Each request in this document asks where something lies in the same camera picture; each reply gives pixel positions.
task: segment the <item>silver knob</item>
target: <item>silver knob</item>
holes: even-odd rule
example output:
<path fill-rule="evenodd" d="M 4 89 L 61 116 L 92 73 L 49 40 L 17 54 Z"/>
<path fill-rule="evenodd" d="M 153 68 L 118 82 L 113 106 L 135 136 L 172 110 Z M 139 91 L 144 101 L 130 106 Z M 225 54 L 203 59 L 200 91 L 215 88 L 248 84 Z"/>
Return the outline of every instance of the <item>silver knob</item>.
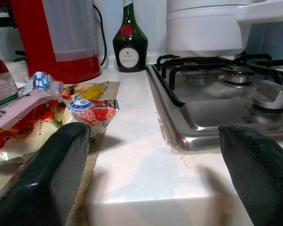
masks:
<path fill-rule="evenodd" d="M 283 109 L 283 86 L 268 80 L 259 82 L 253 102 L 267 109 Z"/>

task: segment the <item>stainless steel stovetop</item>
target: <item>stainless steel stovetop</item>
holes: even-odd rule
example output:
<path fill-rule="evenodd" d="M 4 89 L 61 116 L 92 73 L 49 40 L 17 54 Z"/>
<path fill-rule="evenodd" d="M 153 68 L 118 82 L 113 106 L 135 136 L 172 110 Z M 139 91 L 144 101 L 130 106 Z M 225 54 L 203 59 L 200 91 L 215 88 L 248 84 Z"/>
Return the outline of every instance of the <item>stainless steel stovetop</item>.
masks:
<path fill-rule="evenodd" d="M 283 85 L 283 72 L 271 69 L 279 65 L 281 62 L 271 61 L 265 54 L 233 61 L 167 55 L 160 57 L 157 64 L 148 65 L 170 143 L 184 151 L 219 149 L 218 127 L 240 124 L 273 138 L 283 147 L 283 109 L 267 109 L 253 101 L 261 81 Z"/>

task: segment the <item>burner cap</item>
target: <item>burner cap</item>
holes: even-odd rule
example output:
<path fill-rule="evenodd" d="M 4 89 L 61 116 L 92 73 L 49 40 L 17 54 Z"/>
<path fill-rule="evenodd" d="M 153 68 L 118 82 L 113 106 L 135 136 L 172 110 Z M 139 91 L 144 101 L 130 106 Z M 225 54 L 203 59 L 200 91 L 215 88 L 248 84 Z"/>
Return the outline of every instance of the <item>burner cap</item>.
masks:
<path fill-rule="evenodd" d="M 251 83 L 253 81 L 253 70 L 242 66 L 228 66 L 223 68 L 224 80 L 232 83 Z"/>

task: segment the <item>bottle neck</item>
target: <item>bottle neck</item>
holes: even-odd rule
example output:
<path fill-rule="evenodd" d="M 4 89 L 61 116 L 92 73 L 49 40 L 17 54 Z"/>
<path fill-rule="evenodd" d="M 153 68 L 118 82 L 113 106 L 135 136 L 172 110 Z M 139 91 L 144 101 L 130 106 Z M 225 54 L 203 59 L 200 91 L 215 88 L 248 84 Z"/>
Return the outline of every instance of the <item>bottle neck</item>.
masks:
<path fill-rule="evenodd" d="M 134 24 L 135 16 L 134 16 L 134 8 L 133 3 L 124 6 L 124 18 L 123 18 L 123 24 Z"/>

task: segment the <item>liqueur bottle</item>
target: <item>liqueur bottle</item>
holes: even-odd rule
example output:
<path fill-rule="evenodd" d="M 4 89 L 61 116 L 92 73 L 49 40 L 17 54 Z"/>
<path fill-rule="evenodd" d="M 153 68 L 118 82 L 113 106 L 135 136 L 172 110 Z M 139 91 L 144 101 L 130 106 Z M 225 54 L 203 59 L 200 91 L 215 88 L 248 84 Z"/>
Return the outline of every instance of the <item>liqueur bottle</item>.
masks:
<path fill-rule="evenodd" d="M 135 20 L 133 0 L 123 4 L 123 23 L 113 39 L 117 66 L 120 72 L 139 72 L 146 69 L 148 39 Z"/>

